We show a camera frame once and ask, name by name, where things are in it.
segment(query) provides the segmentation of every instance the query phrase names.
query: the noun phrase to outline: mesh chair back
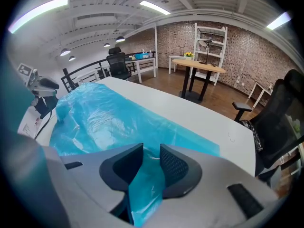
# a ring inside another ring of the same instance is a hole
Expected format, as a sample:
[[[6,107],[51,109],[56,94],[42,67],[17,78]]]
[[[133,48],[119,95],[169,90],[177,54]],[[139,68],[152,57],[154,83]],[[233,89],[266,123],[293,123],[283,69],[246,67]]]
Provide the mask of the mesh chair back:
[[[266,168],[304,141],[304,76],[290,70],[275,83],[262,112],[250,120],[261,141]]]
[[[120,52],[106,57],[110,71],[113,77],[128,74],[128,69],[125,65],[125,53]]]

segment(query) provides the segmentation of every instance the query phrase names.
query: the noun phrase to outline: ceiling light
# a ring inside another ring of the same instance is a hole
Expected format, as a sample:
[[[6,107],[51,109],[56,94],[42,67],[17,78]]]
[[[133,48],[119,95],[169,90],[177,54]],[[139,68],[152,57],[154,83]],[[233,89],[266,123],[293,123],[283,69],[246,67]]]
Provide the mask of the ceiling light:
[[[62,51],[60,52],[60,55],[65,56],[65,55],[69,54],[70,52],[71,52],[70,50],[63,48]]]
[[[170,14],[167,10],[164,10],[161,7],[158,7],[158,6],[154,5],[153,3],[150,3],[150,2],[147,2],[147,1],[142,1],[140,3],[140,5],[144,5],[146,7],[151,8],[151,9],[157,10],[157,11],[159,11],[159,12],[165,14],[165,15]]]
[[[122,36],[116,38],[116,42],[121,42],[121,41],[125,41],[125,38]]]
[[[273,29],[283,25],[284,23],[288,22],[289,20],[291,20],[291,17],[289,16],[288,12],[285,12],[285,13],[281,14],[275,21],[270,23],[267,26],[267,28],[273,30]]]
[[[30,12],[23,15],[17,21],[13,22],[9,27],[9,31],[10,31],[10,33],[14,33],[22,25],[24,25],[26,22],[29,22],[31,19],[35,18],[36,16],[38,16],[44,12],[47,12],[49,10],[64,6],[64,5],[67,5],[67,0],[53,0],[51,2],[42,4],[39,7],[36,7],[33,10],[31,10]]]
[[[70,56],[70,58],[68,59],[69,61],[73,61],[73,60],[75,60],[76,59],[76,57],[74,57],[74,56]]]

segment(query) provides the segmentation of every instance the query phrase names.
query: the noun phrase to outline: wooden floor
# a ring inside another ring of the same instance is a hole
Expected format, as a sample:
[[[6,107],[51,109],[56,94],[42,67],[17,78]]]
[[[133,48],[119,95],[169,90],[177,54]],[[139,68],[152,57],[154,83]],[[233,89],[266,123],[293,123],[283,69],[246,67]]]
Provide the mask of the wooden floor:
[[[179,92],[183,87],[185,72],[176,71],[173,73],[172,70],[171,74],[169,74],[168,69],[159,68],[157,69],[157,77],[155,78],[153,77],[153,71],[145,72],[141,74],[141,76],[142,85],[158,89],[172,95],[179,95]],[[130,81],[139,83],[137,76],[130,78]],[[195,79],[192,91],[200,93],[203,85],[203,79]],[[226,85],[217,83],[216,86],[213,84],[208,85],[204,100],[200,105],[229,117],[230,119],[234,119],[238,113],[238,111],[232,106],[234,101],[246,103],[251,107],[255,103],[255,100],[248,99],[244,94]],[[259,114],[262,109],[262,105],[258,104],[252,112],[245,112],[242,119],[249,120]]]

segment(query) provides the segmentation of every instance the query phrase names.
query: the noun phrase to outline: blue plastic sheet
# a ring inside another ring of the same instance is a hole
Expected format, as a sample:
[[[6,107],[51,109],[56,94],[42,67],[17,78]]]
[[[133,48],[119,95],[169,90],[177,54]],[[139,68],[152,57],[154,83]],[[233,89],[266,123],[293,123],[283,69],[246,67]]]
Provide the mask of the blue plastic sheet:
[[[93,153],[144,143],[143,164],[129,187],[137,227],[145,223],[162,200],[165,182],[159,165],[161,143],[219,156],[217,144],[102,84],[82,84],[60,98],[56,113],[58,121],[50,146],[55,147],[59,155]]]

